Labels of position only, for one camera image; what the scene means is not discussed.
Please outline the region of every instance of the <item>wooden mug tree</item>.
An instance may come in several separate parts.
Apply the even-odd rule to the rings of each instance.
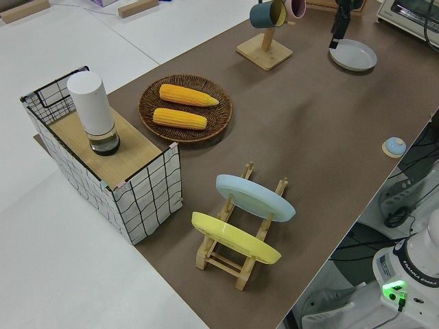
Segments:
[[[237,47],[237,52],[245,56],[262,69],[269,71],[288,59],[293,52],[273,40],[275,27],[269,27],[265,33],[247,40]]]

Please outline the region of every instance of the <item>wicker plate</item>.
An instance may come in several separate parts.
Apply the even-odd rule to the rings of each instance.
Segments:
[[[219,104],[203,108],[163,101],[158,93],[162,84],[175,84],[202,91],[218,99]],[[207,118],[207,127],[204,130],[190,130],[157,125],[152,122],[152,115],[156,108],[171,108],[202,115]],[[179,143],[199,143],[212,139],[226,128],[232,117],[232,101],[223,88],[205,77],[171,75],[146,88],[140,98],[139,116],[146,128],[162,138]]]

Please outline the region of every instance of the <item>yellow corn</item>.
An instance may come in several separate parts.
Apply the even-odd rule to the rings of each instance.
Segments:
[[[207,126],[206,117],[185,111],[171,110],[170,108],[156,108],[152,121],[157,125],[195,130],[203,130]]]
[[[164,101],[192,106],[214,106],[219,103],[216,98],[206,93],[174,84],[162,84],[160,98]]]

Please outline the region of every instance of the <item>brown tabletop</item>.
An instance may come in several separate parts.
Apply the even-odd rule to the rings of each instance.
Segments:
[[[201,75],[233,101],[220,142],[180,148],[183,208],[136,246],[209,327],[275,328],[395,168],[398,160],[383,153],[382,143],[398,136],[411,145],[438,108],[438,55],[421,40],[376,23],[378,7],[370,0],[345,35],[375,51],[378,62],[369,72],[332,61],[334,13],[308,10],[295,26],[276,30],[274,39],[293,55],[271,71],[236,52],[261,33],[245,21],[109,95],[113,108],[162,149],[169,143],[137,115],[139,97],[152,82]],[[252,180],[267,188],[289,178],[284,197],[297,215],[273,223],[265,240],[281,259],[257,263],[238,291],[235,277],[209,264],[205,271],[195,267],[203,236],[191,225],[191,213],[215,216],[224,203],[216,176],[240,175],[250,160]],[[260,221],[237,209],[230,223],[256,234]]]

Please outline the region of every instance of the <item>white cylindrical speaker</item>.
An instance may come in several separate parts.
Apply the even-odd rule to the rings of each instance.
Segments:
[[[81,71],[67,80],[67,89],[91,149],[102,156],[114,154],[119,148],[120,139],[102,78],[94,72]]]

